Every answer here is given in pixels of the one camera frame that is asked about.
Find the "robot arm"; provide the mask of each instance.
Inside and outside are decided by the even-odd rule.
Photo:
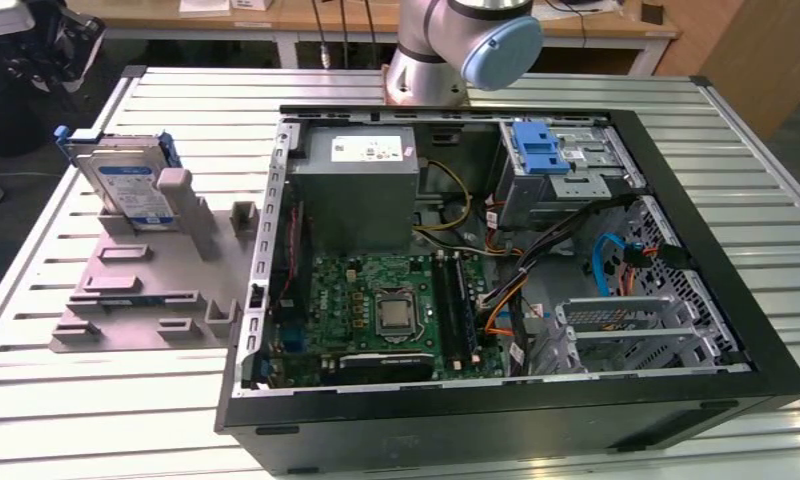
[[[83,84],[104,38],[104,22],[72,12],[64,0],[0,0],[0,60],[11,76],[59,96]]]
[[[529,71],[543,48],[531,0],[404,0],[387,75],[400,105],[459,105],[466,82],[498,90]]]

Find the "motherboard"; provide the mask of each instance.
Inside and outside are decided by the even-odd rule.
[[[462,311],[486,291],[477,255],[315,257],[308,321],[279,334],[286,384],[326,385],[344,361],[406,362],[412,375],[426,363],[432,380],[503,376],[498,342],[481,336],[474,309]]]

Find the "blue hard drive label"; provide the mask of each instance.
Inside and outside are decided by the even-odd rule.
[[[124,215],[140,226],[166,228],[175,213],[150,167],[99,167],[100,181]]]

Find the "open computer tower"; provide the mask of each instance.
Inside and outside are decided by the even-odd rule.
[[[218,415],[271,473],[659,449],[800,398],[634,112],[282,113]]]

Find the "white table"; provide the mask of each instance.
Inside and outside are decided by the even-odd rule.
[[[474,105],[634,109],[800,364],[800,188],[711,88],[689,79],[526,77]],[[379,72],[150,69],[98,126],[178,139],[211,206],[262,201],[280,104],[382,103]],[[224,350],[58,355],[51,331],[102,231],[66,175],[0,285],[0,479],[268,478],[214,433]],[[445,466],[387,478],[800,479],[800,401],[649,453]],[[350,478],[339,475],[334,478]]]

